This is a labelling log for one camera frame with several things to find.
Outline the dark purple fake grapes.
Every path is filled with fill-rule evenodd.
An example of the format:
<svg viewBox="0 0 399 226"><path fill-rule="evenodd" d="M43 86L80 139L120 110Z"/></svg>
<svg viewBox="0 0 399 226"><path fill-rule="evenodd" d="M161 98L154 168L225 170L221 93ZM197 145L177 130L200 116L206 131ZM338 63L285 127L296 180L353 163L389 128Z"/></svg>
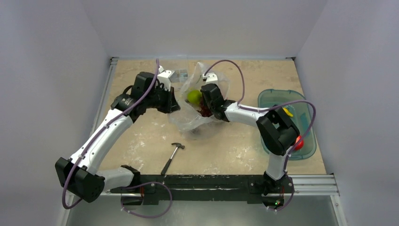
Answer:
<svg viewBox="0 0 399 226"><path fill-rule="evenodd" d="M206 105L201 105L199 107L199 113L202 117L211 117L213 115Z"/></svg>

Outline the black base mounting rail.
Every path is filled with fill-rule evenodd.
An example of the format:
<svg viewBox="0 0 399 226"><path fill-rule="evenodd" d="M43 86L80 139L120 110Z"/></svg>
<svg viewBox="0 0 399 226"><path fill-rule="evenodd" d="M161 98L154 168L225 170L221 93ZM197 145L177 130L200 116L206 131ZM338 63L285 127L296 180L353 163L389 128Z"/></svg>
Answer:
<svg viewBox="0 0 399 226"><path fill-rule="evenodd" d="M159 201L246 202L280 207L285 195L294 192L292 178L274 182L262 175L141 175L129 189L114 188L112 194L137 194L144 205Z"/></svg>

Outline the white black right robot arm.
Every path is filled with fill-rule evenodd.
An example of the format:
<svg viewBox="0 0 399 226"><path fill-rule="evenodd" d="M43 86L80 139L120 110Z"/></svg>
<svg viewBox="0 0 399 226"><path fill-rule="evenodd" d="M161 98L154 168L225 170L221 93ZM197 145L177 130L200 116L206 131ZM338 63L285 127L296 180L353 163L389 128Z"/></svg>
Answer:
<svg viewBox="0 0 399 226"><path fill-rule="evenodd" d="M300 136L300 131L282 107L253 108L224 99L219 87L206 84L200 89L204 105L213 116L226 122L237 122L258 129L270 152L264 185L271 192L282 187L286 177L286 159Z"/></svg>

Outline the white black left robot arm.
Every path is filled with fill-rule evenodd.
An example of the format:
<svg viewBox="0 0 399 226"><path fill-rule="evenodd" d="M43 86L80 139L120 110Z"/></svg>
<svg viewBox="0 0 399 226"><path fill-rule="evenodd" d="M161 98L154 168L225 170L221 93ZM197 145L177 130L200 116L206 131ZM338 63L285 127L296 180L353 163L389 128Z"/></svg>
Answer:
<svg viewBox="0 0 399 226"><path fill-rule="evenodd" d="M61 157L56 161L55 169L63 193L69 191L79 200L91 203L104 190L123 187L133 193L140 188L140 173L130 166L103 172L98 169L119 137L147 109L161 113L180 110L170 81L175 74L171 70L157 75L140 72L134 84L115 97L105 119L85 144L68 159Z"/></svg>

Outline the black handled claw hammer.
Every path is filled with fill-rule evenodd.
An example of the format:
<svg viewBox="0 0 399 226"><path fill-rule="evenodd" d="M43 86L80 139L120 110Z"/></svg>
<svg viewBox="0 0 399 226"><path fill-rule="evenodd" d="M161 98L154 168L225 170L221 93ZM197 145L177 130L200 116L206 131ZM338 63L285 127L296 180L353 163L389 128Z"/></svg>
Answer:
<svg viewBox="0 0 399 226"><path fill-rule="evenodd" d="M170 164L171 164L171 162L172 162L172 160L173 160L173 157L175 156L177 150L179 150L179 149L182 149L182 150L183 150L183 149L185 148L184 145L182 145L181 143L177 143L177 142L172 143L171 145L174 145L174 146L175 146L175 149L174 149L174 151L172 152L170 158L168 159L168 161L166 162L166 164L164 165L164 167L163 167L163 169L162 169L162 171L161 171L161 173L160 173L162 176L164 176L164 175L166 174L166 172L167 172L167 170L168 170L168 168L169 168L169 166L170 166Z"/></svg>

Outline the clear plastic screw organizer box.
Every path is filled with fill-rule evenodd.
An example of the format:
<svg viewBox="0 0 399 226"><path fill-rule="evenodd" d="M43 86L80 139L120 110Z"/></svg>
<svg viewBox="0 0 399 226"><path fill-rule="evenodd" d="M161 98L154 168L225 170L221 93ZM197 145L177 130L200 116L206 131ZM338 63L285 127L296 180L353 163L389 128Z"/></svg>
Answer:
<svg viewBox="0 0 399 226"><path fill-rule="evenodd" d="M186 82L188 79L187 69L175 69L175 73L171 78L172 83Z"/></svg>

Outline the yellow fake banana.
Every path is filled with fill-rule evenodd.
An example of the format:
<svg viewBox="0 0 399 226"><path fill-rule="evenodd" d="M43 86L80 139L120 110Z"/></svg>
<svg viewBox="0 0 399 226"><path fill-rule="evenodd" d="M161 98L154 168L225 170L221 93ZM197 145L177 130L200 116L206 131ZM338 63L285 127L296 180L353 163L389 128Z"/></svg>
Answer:
<svg viewBox="0 0 399 226"><path fill-rule="evenodd" d="M287 108L283 107L283 110L289 117L293 117L294 116Z"/></svg>

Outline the red fake apple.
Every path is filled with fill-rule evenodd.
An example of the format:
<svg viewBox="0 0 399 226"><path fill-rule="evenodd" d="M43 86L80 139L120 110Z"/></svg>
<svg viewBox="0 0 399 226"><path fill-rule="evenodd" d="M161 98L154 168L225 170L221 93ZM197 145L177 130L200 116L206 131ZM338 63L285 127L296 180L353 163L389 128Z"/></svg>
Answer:
<svg viewBox="0 0 399 226"><path fill-rule="evenodd" d="M303 148L303 146L304 146L304 140L303 140L303 137L301 136L301 135L299 135L298 137L297 137L297 139L296 139L296 146L295 146L295 148L294 148L294 150L295 151L298 151L298 150L300 150L300 149L302 149Z"/></svg>

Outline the green fake pear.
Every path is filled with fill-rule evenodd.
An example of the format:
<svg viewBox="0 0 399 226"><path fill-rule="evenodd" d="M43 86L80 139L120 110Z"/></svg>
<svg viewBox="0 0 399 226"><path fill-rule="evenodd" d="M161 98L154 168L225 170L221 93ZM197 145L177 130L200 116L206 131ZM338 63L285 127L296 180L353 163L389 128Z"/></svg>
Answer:
<svg viewBox="0 0 399 226"><path fill-rule="evenodd" d="M199 105L201 99L202 99L202 93L197 89L191 90L187 94L187 101L193 105Z"/></svg>

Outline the clear printed plastic bag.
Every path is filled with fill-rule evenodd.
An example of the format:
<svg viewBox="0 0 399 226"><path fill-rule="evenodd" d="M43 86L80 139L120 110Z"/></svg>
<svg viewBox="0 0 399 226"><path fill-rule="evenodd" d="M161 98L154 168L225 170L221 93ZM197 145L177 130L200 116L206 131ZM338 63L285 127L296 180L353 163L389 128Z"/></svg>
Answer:
<svg viewBox="0 0 399 226"><path fill-rule="evenodd" d="M193 105L187 101L189 91L205 85L201 75L206 72L210 65L197 62L188 79L184 82L176 94L176 100L180 105L180 111L170 113L168 120L174 124L183 138L200 140L215 136L222 127L222 121L215 116L202 117L199 113L200 105ZM218 77L218 87L224 98L227 97L230 88L230 79L223 73L211 69L209 73L215 73Z"/></svg>

